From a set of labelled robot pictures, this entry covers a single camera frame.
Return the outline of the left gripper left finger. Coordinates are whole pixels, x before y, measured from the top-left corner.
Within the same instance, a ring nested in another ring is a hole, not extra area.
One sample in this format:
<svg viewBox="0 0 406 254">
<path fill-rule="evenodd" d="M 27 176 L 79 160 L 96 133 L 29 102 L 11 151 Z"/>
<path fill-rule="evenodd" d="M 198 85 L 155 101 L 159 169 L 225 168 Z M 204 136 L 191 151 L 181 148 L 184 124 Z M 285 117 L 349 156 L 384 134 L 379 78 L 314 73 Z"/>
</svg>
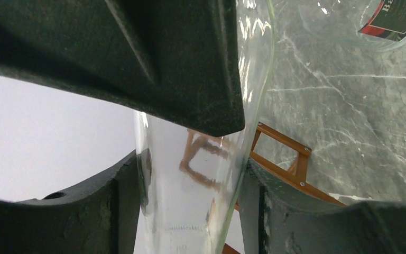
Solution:
<svg viewBox="0 0 406 254">
<path fill-rule="evenodd" d="M 136 153 L 44 199 L 0 200 L 0 253 L 133 253 Z"/>
</svg>

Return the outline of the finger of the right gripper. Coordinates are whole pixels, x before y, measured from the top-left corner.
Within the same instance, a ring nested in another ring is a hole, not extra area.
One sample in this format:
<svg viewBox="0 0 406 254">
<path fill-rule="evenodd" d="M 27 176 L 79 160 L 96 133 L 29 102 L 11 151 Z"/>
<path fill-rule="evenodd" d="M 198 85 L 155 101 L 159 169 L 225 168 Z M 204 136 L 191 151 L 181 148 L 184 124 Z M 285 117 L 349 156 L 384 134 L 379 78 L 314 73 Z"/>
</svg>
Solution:
<svg viewBox="0 0 406 254">
<path fill-rule="evenodd" d="M 215 137 L 245 128 L 235 1 L 0 1 L 0 76 Z"/>
</svg>

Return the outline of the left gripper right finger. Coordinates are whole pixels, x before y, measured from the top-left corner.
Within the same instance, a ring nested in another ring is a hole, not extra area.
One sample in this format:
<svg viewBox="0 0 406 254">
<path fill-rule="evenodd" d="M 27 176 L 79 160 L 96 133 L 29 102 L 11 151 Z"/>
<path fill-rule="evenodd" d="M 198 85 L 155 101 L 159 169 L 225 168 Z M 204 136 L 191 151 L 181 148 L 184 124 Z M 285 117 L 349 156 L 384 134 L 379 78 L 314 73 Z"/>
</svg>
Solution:
<svg viewBox="0 0 406 254">
<path fill-rule="evenodd" d="M 246 253 L 406 253 L 406 203 L 335 205 L 253 159 L 239 191 L 239 215 Z"/>
</svg>

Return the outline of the clear glass bottle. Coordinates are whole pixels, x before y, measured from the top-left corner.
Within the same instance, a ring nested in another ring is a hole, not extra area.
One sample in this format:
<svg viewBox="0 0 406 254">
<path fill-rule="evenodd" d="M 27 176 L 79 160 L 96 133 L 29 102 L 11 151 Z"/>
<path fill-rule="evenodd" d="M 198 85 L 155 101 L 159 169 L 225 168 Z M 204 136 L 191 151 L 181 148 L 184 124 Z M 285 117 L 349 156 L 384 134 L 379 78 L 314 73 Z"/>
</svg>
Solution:
<svg viewBox="0 0 406 254">
<path fill-rule="evenodd" d="M 237 1 L 245 129 L 222 137 L 134 113 L 147 253 L 221 253 L 273 59 L 270 1 Z"/>
</svg>

